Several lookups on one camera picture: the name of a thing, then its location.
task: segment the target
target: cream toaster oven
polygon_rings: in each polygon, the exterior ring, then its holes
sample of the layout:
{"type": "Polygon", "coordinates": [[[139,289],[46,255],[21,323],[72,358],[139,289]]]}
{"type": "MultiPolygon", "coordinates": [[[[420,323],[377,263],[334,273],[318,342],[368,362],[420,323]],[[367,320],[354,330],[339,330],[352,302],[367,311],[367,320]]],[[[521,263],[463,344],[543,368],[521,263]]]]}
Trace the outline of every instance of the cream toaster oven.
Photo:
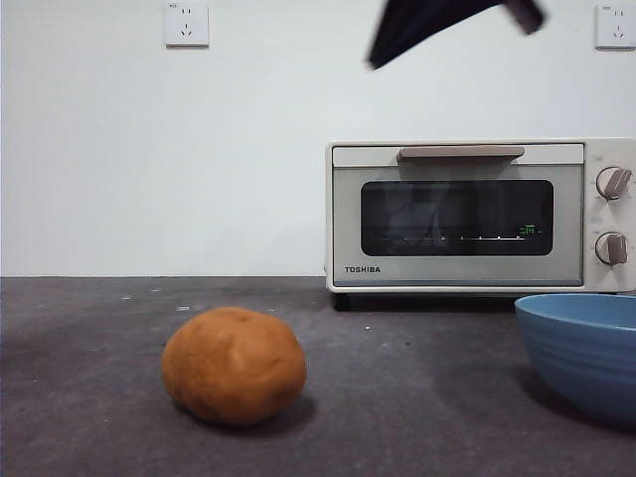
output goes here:
{"type": "Polygon", "coordinates": [[[334,293],[636,290],[636,140],[334,142],[334,293]]]}

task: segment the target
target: gray floor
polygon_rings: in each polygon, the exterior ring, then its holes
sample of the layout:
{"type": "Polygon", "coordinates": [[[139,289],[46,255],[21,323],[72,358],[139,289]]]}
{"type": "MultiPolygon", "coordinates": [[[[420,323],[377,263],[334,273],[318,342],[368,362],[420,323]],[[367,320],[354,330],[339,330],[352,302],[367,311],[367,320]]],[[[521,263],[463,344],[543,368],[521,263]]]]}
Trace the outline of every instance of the gray floor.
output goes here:
{"type": "Polygon", "coordinates": [[[636,434],[530,368],[511,300],[371,299],[321,278],[3,279],[4,476],[633,476],[636,434]],[[236,430],[177,409],[165,342],[201,310],[287,321],[308,381],[236,430]]]}

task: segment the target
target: control knob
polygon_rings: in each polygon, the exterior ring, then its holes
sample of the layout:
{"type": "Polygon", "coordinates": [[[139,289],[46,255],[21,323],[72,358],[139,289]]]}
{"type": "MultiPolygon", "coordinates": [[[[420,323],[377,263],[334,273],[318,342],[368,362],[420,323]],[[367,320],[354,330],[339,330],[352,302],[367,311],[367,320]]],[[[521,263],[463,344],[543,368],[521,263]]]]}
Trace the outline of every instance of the control knob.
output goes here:
{"type": "Polygon", "coordinates": [[[629,169],[608,167],[598,174],[596,189],[608,201],[615,201],[627,191],[631,177],[632,171],[629,169]]]}
{"type": "Polygon", "coordinates": [[[596,241],[596,255],[603,263],[617,265],[627,261],[627,240],[623,234],[610,232],[596,241]]]}

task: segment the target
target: oven door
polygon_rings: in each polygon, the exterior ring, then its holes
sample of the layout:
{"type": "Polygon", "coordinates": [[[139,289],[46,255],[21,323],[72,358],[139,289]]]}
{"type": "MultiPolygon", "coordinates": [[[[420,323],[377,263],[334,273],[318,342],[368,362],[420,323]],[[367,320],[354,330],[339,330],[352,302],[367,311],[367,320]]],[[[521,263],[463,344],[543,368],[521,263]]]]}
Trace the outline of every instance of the oven door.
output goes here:
{"type": "Polygon", "coordinates": [[[583,146],[335,147],[333,283],[577,286],[583,146]]]}

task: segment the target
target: brown potato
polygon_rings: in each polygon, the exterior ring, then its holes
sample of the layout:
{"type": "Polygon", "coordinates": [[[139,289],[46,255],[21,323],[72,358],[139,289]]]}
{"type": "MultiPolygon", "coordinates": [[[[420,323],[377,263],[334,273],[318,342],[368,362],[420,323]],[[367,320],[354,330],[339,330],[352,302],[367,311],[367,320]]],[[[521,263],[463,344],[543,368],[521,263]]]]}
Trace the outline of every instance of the brown potato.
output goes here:
{"type": "Polygon", "coordinates": [[[275,316],[236,307],[195,316],[167,343],[164,386],[210,422],[255,424],[289,405],[305,384],[305,357],[275,316]]]}

